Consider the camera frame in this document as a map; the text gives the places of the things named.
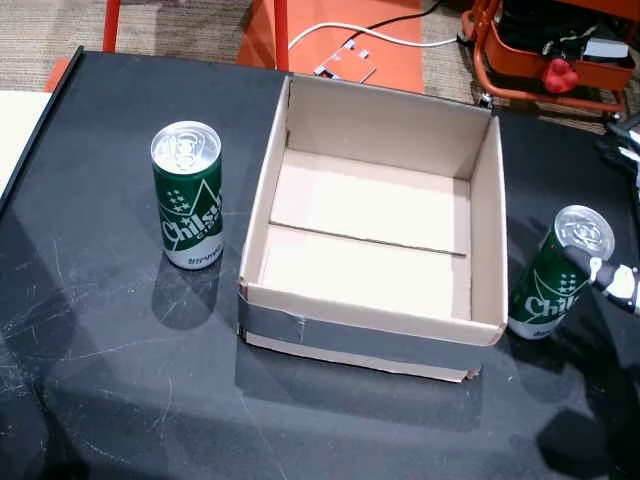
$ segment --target electrical wire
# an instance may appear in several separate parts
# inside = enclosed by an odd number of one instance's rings
[[[384,33],[379,33],[379,32],[376,32],[375,30],[370,30],[368,28],[361,27],[359,25],[351,25],[350,23],[340,23],[340,22],[324,22],[324,23],[318,23],[317,25],[313,25],[312,27],[309,27],[303,32],[301,32],[300,34],[298,34],[296,38],[294,38],[293,40],[291,40],[291,42],[289,42],[288,49],[291,50],[293,47],[296,46],[298,42],[300,42],[300,40],[302,40],[304,37],[309,35],[311,32],[315,32],[320,28],[327,28],[327,27],[344,28],[346,30],[355,30],[357,32],[366,33],[367,35],[371,35],[371,36],[380,38],[382,40],[386,40],[387,42],[397,43],[398,45],[405,45],[407,47],[432,48],[432,47],[440,47],[442,45],[447,45],[449,43],[456,42],[455,38],[448,38],[446,40],[441,40],[439,42],[432,42],[432,43],[410,42],[408,40],[401,40],[399,38],[390,37],[389,35],[385,35]]]
[[[400,22],[402,20],[410,20],[412,18],[426,17],[430,13],[433,13],[433,11],[436,8],[438,8],[438,6],[442,3],[442,1],[443,0],[436,0],[433,3],[433,5],[431,5],[429,8],[427,8],[424,12],[414,13],[412,15],[403,15],[401,17],[389,18],[388,20],[382,20],[381,22],[374,23],[373,25],[368,25],[367,28],[369,30],[375,30],[376,28],[383,27],[385,25],[389,25],[390,23]],[[349,40],[355,40],[357,37],[359,37],[363,33],[364,32],[356,32],[356,33],[354,33],[349,38],[347,38],[344,43],[347,43]]]

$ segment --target carpet floor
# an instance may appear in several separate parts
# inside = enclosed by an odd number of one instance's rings
[[[432,0],[423,0],[428,7]],[[470,0],[446,0],[421,19],[425,42],[455,36]],[[0,89],[40,90],[60,58],[78,45],[100,50],[104,0],[0,0]],[[123,0],[119,52],[235,61],[251,0]],[[640,63],[637,52],[633,52]],[[425,93],[476,102],[481,89],[459,44],[423,50]],[[589,92],[597,98],[597,91]],[[640,109],[638,71],[625,91],[627,112]],[[602,115],[570,108],[496,101],[550,121],[602,131]]]

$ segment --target green can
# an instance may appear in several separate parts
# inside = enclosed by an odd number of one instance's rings
[[[588,279],[563,258],[562,249],[568,245],[608,260],[615,238],[596,211],[582,205],[560,210],[509,298],[509,328],[517,335],[529,340],[547,337],[580,297]]]
[[[167,125],[151,142],[164,251],[197,270],[222,253],[222,142],[199,122]]]

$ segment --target white cable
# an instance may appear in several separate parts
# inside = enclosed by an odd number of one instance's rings
[[[379,33],[379,32],[376,32],[375,30],[369,30],[368,28],[360,27],[358,25],[351,25],[350,23],[325,22],[325,23],[318,23],[317,25],[309,27],[305,31],[300,33],[296,38],[294,38],[293,40],[291,40],[291,42],[289,42],[289,50],[295,47],[300,40],[302,40],[304,37],[309,35],[311,32],[314,32],[320,28],[326,28],[326,27],[355,30],[357,32],[366,33],[367,35],[373,35],[374,37],[381,38],[382,40],[386,40],[387,42],[397,43],[399,45],[405,45],[407,47],[419,47],[419,48],[441,47],[442,45],[447,45],[449,43],[453,43],[456,41],[455,38],[449,38],[447,40],[442,40],[440,42],[416,43],[416,42],[410,42],[408,40],[401,40],[399,38],[390,37],[389,35],[385,35],[384,33]]]

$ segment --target robotic arm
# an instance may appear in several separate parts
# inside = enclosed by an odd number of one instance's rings
[[[565,258],[580,270],[596,290],[622,310],[640,316],[640,272],[636,267],[617,265],[592,257],[574,246],[564,248]]]

